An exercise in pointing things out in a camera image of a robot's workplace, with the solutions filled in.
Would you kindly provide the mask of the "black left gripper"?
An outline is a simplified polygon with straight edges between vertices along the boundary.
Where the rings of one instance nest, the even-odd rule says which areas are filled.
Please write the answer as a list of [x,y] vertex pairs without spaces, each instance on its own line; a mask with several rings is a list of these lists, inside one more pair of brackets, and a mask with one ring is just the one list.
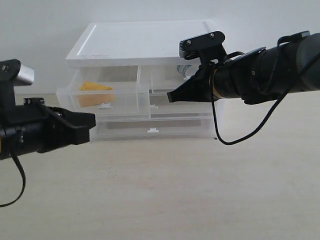
[[96,115],[45,105],[42,97],[25,98],[12,110],[12,153],[47,153],[90,141]]

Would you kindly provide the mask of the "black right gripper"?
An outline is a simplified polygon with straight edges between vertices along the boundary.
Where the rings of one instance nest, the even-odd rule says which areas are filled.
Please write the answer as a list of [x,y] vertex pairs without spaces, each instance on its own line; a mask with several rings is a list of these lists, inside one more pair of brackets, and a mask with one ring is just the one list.
[[216,65],[214,63],[209,65],[201,64],[194,76],[178,88],[167,93],[169,102],[212,102],[212,76],[215,70]]

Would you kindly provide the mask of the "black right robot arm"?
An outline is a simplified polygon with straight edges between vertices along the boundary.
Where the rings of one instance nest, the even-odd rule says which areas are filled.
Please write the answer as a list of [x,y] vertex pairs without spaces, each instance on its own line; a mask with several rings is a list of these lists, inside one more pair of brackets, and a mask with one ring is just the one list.
[[179,55],[199,59],[196,73],[167,93],[174,102],[241,99],[247,105],[277,100],[284,92],[320,88],[320,35],[303,31],[281,37],[276,47],[227,53],[225,35],[214,31],[182,40]]

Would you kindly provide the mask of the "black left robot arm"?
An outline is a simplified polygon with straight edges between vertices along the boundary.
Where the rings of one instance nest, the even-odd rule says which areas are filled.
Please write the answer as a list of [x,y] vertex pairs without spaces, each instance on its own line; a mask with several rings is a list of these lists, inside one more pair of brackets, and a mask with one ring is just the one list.
[[93,113],[46,106],[42,97],[24,98],[22,105],[0,111],[0,158],[88,143],[95,126]]

